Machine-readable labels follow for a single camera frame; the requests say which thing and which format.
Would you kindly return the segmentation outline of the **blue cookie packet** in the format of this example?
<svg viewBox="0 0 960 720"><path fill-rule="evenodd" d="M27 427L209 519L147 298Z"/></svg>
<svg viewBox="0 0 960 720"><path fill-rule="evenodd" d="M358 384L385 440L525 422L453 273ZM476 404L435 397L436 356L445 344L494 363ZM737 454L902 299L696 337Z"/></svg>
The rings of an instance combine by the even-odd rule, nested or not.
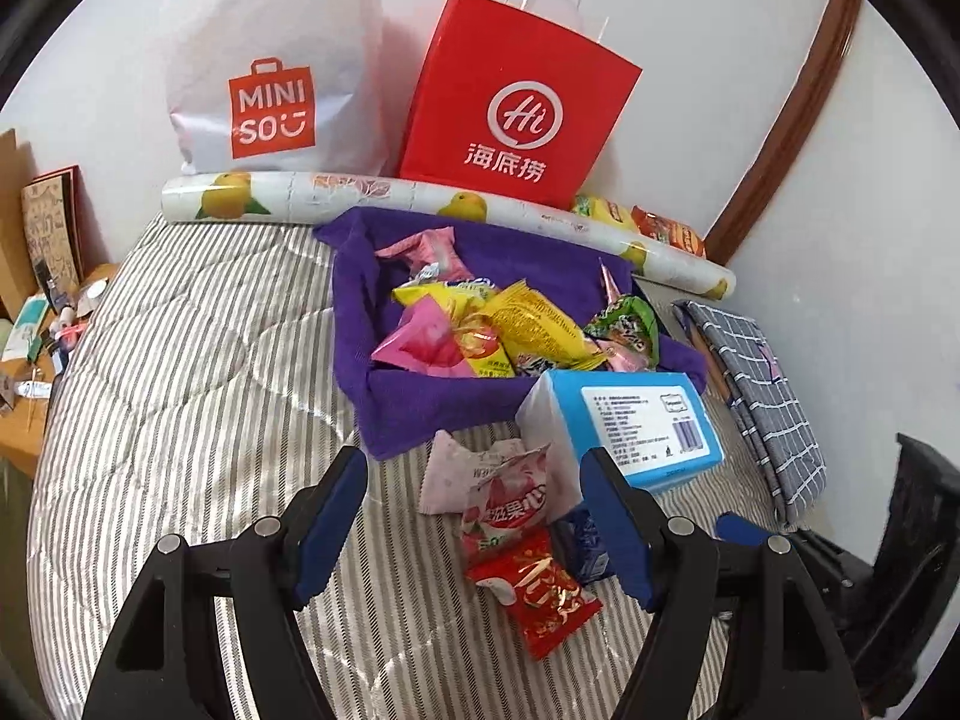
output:
<svg viewBox="0 0 960 720"><path fill-rule="evenodd" d="M579 504L550 525L551 543L562 566L579 585L615 574L599 528L589 509Z"/></svg>

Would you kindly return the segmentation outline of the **red gold snack packet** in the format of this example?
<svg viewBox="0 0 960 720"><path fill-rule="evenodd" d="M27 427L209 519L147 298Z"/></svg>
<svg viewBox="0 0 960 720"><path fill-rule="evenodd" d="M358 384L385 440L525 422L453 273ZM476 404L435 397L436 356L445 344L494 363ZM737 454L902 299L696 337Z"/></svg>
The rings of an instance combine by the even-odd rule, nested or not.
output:
<svg viewBox="0 0 960 720"><path fill-rule="evenodd" d="M553 555L550 532L529 530L485 561L466 570L480 589L505 608L534 660L558 649L602 611L602 601L566 572Z"/></svg>

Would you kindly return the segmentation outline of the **pink peach cake packet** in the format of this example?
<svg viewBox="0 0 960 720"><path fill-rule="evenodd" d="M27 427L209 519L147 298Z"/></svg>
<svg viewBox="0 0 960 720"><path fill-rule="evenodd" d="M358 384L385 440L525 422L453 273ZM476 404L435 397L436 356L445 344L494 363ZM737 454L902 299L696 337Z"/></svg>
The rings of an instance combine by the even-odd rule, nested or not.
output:
<svg viewBox="0 0 960 720"><path fill-rule="evenodd" d="M644 353L612 340L596 340L607 364L613 372L643 372L649 369L649 359Z"/></svg>

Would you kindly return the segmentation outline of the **pale pink packet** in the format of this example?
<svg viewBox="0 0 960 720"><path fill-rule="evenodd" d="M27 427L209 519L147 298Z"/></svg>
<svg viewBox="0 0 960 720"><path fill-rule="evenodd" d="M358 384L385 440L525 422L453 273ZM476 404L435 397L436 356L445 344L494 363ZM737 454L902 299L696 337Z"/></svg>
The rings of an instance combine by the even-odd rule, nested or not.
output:
<svg viewBox="0 0 960 720"><path fill-rule="evenodd" d="M438 431L421 481L418 512L463 514L470 491L505 461L523 452L521 439L495 440L488 449L474 452L459 444L448 431Z"/></svg>

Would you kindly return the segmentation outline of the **white strawberry candy packet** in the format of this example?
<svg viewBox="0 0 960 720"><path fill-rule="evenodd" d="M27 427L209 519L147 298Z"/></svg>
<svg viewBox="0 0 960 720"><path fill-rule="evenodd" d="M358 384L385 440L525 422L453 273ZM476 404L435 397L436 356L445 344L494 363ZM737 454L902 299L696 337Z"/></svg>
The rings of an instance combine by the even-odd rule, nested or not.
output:
<svg viewBox="0 0 960 720"><path fill-rule="evenodd" d="M545 522L547 449L515 455L467 494L460 520L460 546L467 564L487 561Z"/></svg>

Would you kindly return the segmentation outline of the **green triangular snack packet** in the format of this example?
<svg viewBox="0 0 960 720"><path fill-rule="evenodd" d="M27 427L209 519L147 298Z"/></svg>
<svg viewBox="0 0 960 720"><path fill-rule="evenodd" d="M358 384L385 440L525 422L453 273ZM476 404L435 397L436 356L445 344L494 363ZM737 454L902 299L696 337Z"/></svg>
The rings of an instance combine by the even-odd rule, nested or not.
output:
<svg viewBox="0 0 960 720"><path fill-rule="evenodd" d="M651 305L643 298L625 294L602 309L584 326L594 340L612 341L646 359L646 367L661 360L659 324Z"/></svg>

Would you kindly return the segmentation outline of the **gold triangular snack packet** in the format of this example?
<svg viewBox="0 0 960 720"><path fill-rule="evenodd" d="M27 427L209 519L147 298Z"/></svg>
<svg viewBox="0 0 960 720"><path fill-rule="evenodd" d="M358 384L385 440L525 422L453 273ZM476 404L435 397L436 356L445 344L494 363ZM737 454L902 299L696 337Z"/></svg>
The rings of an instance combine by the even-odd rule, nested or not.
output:
<svg viewBox="0 0 960 720"><path fill-rule="evenodd" d="M581 327L526 280L494 294L480 309L519 376L550 369L594 371L604 353Z"/></svg>

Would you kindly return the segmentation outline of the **yellow pink snack bag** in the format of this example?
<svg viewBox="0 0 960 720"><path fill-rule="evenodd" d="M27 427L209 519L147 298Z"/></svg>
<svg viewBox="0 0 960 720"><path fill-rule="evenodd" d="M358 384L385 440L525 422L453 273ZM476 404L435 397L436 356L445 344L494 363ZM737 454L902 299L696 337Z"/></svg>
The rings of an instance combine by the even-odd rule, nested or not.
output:
<svg viewBox="0 0 960 720"><path fill-rule="evenodd" d="M488 280L404 284L392 291L402 305L397 327L371 353L377 364L443 379L512 379L514 367L483 304L498 293Z"/></svg>

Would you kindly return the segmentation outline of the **magenta foil snack packet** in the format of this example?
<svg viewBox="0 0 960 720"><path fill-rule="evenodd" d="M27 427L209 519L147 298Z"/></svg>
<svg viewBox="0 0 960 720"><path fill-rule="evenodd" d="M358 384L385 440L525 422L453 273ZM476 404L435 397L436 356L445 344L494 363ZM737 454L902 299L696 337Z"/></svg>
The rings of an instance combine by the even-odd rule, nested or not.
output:
<svg viewBox="0 0 960 720"><path fill-rule="evenodd" d="M423 229L377 249L381 260L402 260L409 267L410 283L471 280L473 273L455 252L454 227Z"/></svg>

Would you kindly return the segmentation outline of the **grey checked folded cloth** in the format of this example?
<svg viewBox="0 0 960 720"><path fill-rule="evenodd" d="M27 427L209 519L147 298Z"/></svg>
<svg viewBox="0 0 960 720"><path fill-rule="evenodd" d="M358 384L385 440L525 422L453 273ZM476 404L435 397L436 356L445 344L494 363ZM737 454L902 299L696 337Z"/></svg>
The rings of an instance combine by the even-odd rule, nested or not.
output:
<svg viewBox="0 0 960 720"><path fill-rule="evenodd" d="M770 489L776 522L794 528L827 488L811 422L755 319L694 299L674 302L686 333L703 338L729 390L727 406Z"/></svg>

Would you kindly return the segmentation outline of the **striped quilted mattress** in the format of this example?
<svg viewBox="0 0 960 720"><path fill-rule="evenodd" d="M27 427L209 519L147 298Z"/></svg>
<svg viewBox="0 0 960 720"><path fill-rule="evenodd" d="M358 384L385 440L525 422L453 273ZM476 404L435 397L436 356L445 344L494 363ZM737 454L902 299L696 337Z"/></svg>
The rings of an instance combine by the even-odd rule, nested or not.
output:
<svg viewBox="0 0 960 720"><path fill-rule="evenodd" d="M82 715L156 541L285 509L358 444L334 371L334 254L304 227L151 223L71 358L47 423L26 574L53 715ZM459 523L418 510L425 449L370 466L331 582L298 617L342 718L605 718L649 619L615 580L544 660L464 574Z"/></svg>

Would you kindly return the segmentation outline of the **yellow chips bag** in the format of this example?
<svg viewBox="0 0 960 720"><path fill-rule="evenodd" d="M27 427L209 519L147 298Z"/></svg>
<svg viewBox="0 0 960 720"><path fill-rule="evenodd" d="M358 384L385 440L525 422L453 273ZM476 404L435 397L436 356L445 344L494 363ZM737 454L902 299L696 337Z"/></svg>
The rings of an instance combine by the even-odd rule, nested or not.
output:
<svg viewBox="0 0 960 720"><path fill-rule="evenodd" d="M640 228L636 226L631 210L628 206L611 202L604 197L578 193L574 199L573 211L576 215L584 216L588 220L607 224L622 231L638 234Z"/></svg>

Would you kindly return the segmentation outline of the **rolled lemon print mat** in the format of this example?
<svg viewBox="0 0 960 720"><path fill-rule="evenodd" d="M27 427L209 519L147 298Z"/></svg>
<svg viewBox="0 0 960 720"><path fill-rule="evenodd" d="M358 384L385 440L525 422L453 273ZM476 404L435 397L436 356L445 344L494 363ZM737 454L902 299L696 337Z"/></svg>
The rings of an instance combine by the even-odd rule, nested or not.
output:
<svg viewBox="0 0 960 720"><path fill-rule="evenodd" d="M619 255L644 281L708 301L736 292L734 271L624 227L573 211L465 188L329 172L217 172L174 177L161 190L170 223L277 223L319 226L353 208L410 211L428 220L477 221Z"/></svg>

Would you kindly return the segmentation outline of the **red Haidilao paper bag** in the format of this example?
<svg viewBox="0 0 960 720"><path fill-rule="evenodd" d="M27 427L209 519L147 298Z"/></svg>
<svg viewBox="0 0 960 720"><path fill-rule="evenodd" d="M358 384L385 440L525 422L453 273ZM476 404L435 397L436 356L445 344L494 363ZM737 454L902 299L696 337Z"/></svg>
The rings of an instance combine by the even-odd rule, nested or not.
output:
<svg viewBox="0 0 960 720"><path fill-rule="evenodd" d="M446 0L397 174L566 210L640 79L637 65L529 10Z"/></svg>

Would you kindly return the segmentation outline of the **wooden headboard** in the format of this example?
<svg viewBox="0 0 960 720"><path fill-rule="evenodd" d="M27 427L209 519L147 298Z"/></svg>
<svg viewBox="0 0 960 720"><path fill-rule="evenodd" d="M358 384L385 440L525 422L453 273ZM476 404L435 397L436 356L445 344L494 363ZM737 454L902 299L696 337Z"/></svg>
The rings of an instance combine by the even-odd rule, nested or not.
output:
<svg viewBox="0 0 960 720"><path fill-rule="evenodd" d="M18 145L13 128L9 128L0 140L0 294L10 320L18 317L26 299L37 289L21 211L21 190L26 182L26 153Z"/></svg>

